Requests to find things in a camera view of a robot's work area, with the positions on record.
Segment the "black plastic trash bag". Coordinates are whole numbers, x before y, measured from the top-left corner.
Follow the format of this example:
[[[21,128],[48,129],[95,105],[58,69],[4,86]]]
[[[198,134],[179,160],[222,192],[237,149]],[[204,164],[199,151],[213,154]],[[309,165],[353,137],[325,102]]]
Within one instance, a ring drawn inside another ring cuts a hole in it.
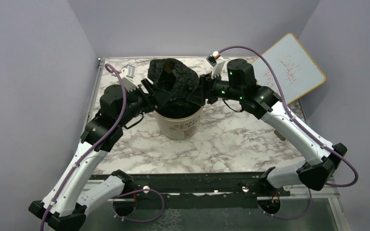
[[[167,103],[157,110],[160,115],[182,119],[193,115],[201,108],[186,100],[186,97],[198,87],[199,77],[181,61],[174,58],[153,59],[149,63],[147,77],[157,88],[171,93]]]

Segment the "beige round trash bin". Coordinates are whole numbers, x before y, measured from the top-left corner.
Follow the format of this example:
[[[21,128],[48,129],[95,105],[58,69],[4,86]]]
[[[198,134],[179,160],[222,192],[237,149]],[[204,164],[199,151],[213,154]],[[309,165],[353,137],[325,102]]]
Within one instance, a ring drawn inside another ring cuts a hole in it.
[[[194,114],[184,118],[169,118],[154,111],[154,118],[160,132],[173,140],[184,140],[193,136],[200,125],[203,106]]]

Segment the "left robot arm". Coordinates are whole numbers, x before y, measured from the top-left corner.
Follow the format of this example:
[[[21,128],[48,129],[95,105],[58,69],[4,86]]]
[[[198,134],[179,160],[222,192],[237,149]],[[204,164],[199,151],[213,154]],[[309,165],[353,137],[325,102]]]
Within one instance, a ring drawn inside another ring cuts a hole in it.
[[[124,203],[135,208],[139,190],[133,177],[117,170],[100,185],[85,192],[84,186],[98,164],[122,137],[123,129],[138,115],[164,106],[171,93],[143,79],[140,85],[123,78],[108,86],[100,97],[100,109],[87,123],[77,150],[54,188],[40,201],[33,201],[29,211],[56,231],[77,231],[86,217],[99,205],[113,197],[128,199]]]

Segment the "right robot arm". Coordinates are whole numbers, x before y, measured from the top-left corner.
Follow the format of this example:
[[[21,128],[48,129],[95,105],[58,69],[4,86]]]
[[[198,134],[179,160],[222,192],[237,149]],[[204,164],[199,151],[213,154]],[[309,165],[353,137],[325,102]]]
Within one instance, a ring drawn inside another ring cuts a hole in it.
[[[243,111],[262,120],[286,138],[305,161],[287,167],[271,167],[261,177],[259,191],[266,196],[287,185],[303,184],[320,191],[337,169],[347,148],[320,137],[289,108],[270,87],[258,85],[253,66],[244,59],[226,63],[222,58],[208,58],[211,73],[200,76],[197,89],[187,100],[204,105],[219,98],[239,101]]]

